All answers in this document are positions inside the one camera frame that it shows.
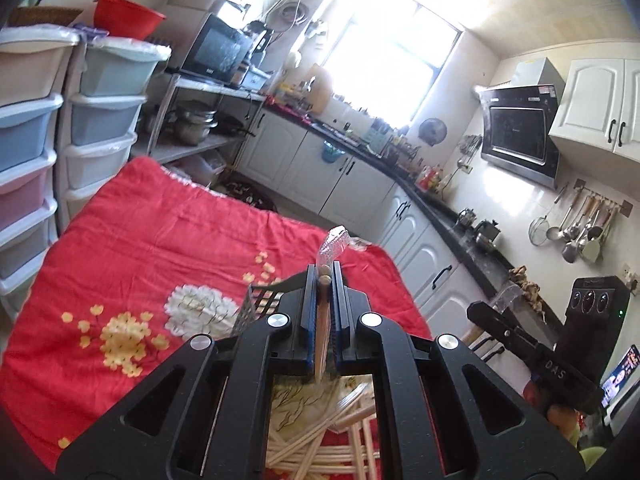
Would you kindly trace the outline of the red plastic basin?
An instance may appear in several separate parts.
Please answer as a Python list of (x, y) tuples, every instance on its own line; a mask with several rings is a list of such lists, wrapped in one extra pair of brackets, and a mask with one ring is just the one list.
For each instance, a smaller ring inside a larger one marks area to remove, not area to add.
[(130, 0), (96, 0), (93, 13), (95, 28), (110, 36), (145, 40), (152, 35), (166, 16)]

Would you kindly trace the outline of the black range hood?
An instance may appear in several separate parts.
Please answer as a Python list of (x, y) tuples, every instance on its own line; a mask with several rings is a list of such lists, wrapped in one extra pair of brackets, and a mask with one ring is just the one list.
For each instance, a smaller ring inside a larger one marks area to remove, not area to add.
[(553, 84), (492, 88), (480, 96), (483, 144), (480, 157), (545, 188), (555, 188), (560, 152), (550, 129), (559, 108)]

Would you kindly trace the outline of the hanging ladles and strainers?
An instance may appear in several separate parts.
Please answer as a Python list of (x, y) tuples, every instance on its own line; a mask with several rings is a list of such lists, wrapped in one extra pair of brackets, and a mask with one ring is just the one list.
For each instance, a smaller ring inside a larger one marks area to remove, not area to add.
[(567, 184), (559, 190), (548, 212), (529, 223), (528, 240), (535, 247), (562, 243), (562, 258), (567, 263), (582, 259), (596, 264), (602, 259), (614, 222), (629, 219), (634, 205), (629, 200), (613, 200), (582, 179), (575, 181), (572, 191), (561, 221), (552, 226), (550, 214), (568, 195)]

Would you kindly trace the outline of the kitchen window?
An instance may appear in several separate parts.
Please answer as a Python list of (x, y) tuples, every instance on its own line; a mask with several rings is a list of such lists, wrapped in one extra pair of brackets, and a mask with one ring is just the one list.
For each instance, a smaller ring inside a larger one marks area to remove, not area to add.
[(462, 35), (416, 0), (347, 0), (323, 67), (355, 110), (409, 125)]

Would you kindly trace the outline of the black plastic utensil basket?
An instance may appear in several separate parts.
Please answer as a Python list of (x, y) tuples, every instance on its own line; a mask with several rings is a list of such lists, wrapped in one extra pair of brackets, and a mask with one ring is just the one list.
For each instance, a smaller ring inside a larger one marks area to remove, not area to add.
[(301, 287), (302, 278), (299, 275), (268, 285), (248, 286), (241, 307), (236, 314), (231, 336), (239, 336), (253, 322), (277, 313), (283, 295)]

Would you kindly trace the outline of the black microwave oven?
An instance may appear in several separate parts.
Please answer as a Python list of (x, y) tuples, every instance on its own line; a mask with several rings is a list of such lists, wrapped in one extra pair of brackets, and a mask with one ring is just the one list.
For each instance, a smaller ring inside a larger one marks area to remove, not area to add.
[(245, 60), (253, 40), (216, 15), (209, 15), (180, 72), (228, 84)]

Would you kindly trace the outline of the wooden chopsticks pair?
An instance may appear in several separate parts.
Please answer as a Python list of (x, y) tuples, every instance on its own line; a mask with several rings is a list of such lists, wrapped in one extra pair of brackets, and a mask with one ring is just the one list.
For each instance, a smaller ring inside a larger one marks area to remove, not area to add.
[(344, 226), (334, 226), (320, 245), (316, 258), (317, 307), (314, 324), (314, 381), (322, 382), (326, 372), (331, 333), (330, 292), (333, 263), (349, 244), (349, 234)]

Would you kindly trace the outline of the metal shelf rack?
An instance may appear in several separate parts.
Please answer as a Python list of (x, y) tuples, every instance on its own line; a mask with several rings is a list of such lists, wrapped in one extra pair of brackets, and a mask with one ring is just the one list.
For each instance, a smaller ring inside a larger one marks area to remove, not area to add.
[(149, 123), (139, 129), (132, 154), (160, 164), (235, 146), (253, 134), (265, 97), (256, 91), (161, 74), (148, 90)]

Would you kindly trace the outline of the red floral blanket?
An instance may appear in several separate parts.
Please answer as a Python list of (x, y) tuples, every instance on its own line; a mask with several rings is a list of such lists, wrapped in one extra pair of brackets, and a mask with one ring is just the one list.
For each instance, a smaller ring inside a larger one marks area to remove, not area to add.
[(304, 273), (318, 226), (139, 158), (44, 258), (1, 364), (1, 474), (49, 479), (70, 441), (195, 333), (228, 335), (250, 285)]

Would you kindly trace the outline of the blue plastic drawer tower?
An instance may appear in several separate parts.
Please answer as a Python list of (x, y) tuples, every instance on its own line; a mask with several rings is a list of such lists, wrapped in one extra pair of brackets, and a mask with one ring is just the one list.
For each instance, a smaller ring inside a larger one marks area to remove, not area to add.
[(60, 232), (126, 164), (145, 90), (170, 55), (170, 47), (122, 37), (84, 39), (74, 49), (55, 135)]

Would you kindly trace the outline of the beige plastic drawer tower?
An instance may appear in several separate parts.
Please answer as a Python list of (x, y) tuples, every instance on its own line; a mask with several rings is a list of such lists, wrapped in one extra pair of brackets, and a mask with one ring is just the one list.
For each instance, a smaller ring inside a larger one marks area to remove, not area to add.
[(1, 307), (12, 321), (58, 240), (56, 122), (79, 43), (68, 27), (1, 29)]

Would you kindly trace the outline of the wrapped chopsticks on blanket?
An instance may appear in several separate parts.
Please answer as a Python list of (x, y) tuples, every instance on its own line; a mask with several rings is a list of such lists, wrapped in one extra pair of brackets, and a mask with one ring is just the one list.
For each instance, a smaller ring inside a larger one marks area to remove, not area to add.
[(277, 479), (379, 479), (378, 421), (368, 376), (276, 385), (266, 469)]

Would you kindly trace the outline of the white upper wall cabinet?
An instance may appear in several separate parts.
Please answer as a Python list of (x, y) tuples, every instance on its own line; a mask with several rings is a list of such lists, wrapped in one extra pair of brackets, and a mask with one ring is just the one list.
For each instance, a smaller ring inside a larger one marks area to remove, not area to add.
[(580, 174), (639, 198), (639, 62), (575, 60), (550, 129)]

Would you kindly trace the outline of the white lower kitchen cabinets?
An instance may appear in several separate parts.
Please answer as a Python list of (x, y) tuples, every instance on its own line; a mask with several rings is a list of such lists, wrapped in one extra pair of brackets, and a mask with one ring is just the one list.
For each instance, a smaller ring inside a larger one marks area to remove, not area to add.
[(258, 113), (245, 141), (238, 170), (334, 226), (344, 226), (390, 259), (389, 281), (408, 292), (413, 307), (434, 335), (463, 337), (477, 328), (466, 316), (469, 304), (518, 304), (510, 281), (491, 284), (445, 240), (448, 230), (426, 214), (390, 177), (362, 159), (345, 154), (326, 162), (320, 134), (270, 110)]

